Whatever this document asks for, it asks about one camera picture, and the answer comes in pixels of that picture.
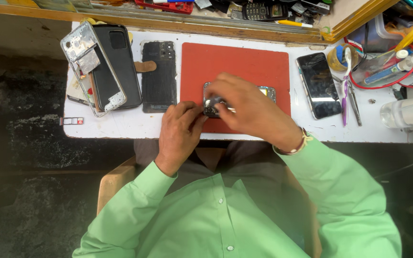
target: wrist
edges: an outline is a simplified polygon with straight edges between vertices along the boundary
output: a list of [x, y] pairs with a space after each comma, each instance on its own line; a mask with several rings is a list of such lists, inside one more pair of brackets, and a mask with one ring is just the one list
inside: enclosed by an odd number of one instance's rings
[[281, 130], [276, 134], [275, 139], [270, 143], [285, 152], [297, 149], [303, 141], [303, 132], [298, 126], [290, 130]]
[[167, 159], [164, 155], [157, 155], [156, 159], [154, 160], [156, 166], [164, 173], [165, 175], [172, 177], [176, 171], [179, 169], [180, 166], [174, 164], [169, 159]]

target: bottle cap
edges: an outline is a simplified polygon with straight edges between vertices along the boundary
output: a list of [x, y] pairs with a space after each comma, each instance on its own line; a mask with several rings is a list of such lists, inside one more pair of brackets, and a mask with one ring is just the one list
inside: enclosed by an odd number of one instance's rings
[[398, 63], [398, 68], [406, 71], [410, 71], [413, 67], [413, 56], [408, 56], [404, 60]]
[[406, 58], [409, 55], [409, 52], [407, 50], [399, 50], [396, 52], [396, 58], [403, 59]]

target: white table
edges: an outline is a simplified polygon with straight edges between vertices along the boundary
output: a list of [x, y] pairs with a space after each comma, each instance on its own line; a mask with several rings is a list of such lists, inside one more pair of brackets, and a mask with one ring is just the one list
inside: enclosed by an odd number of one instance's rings
[[[72, 27], [79, 25], [73, 22]], [[290, 96], [291, 116], [298, 125], [304, 127], [313, 136], [321, 141], [331, 142], [393, 142], [413, 143], [413, 132], [406, 133], [401, 129], [389, 129], [383, 126], [380, 120], [379, 110], [388, 102], [395, 101], [393, 92], [389, 88], [380, 90], [356, 89], [359, 113], [363, 126], [359, 127], [352, 107], [346, 127], [342, 125], [341, 115], [315, 120], [311, 114], [307, 97], [303, 89], [301, 79], [296, 66], [296, 58], [319, 52], [310, 50], [309, 47], [287, 47], [285, 44], [256, 42], [241, 39], [205, 36], [198, 34], [180, 34], [168, 32], [144, 32], [130, 31], [133, 34], [132, 51], [135, 61], [141, 61], [141, 41], [161, 40], [173, 41], [176, 51], [176, 81], [179, 101], [181, 55], [184, 42], [215, 44], [232, 47], [244, 47], [251, 49], [282, 51], [289, 54], [290, 62]], [[327, 55], [333, 46], [328, 46], [323, 52]], [[343, 77], [341, 73], [333, 73], [337, 77]], [[74, 77], [72, 69], [68, 70], [68, 81]], [[141, 85], [141, 73], [138, 74]], [[67, 136], [75, 138], [121, 138], [140, 139], [158, 138], [161, 127], [162, 113], [143, 113], [142, 106], [129, 110], [112, 111], [101, 118], [94, 117], [90, 108], [86, 105], [72, 102], [65, 98], [65, 117], [84, 117], [82, 125], [66, 125], [63, 129]], [[245, 134], [214, 134], [202, 133], [201, 139], [207, 140], [260, 140]]]

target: green shirt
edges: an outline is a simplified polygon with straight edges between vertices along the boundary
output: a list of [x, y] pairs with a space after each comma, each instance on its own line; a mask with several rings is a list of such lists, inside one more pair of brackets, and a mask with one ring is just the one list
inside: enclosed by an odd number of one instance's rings
[[[401, 257], [384, 191], [361, 165], [316, 139], [280, 157], [318, 207], [321, 257]], [[308, 257], [241, 180], [229, 188], [216, 174], [165, 196], [174, 180], [152, 162], [106, 204], [72, 256]]]

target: man's left hand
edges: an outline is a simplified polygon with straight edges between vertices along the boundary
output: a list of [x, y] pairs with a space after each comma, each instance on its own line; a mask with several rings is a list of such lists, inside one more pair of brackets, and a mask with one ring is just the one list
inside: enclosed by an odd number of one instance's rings
[[154, 161], [167, 176], [173, 176], [194, 151], [208, 117], [203, 107], [194, 102], [171, 105], [162, 117], [159, 137], [159, 155]]

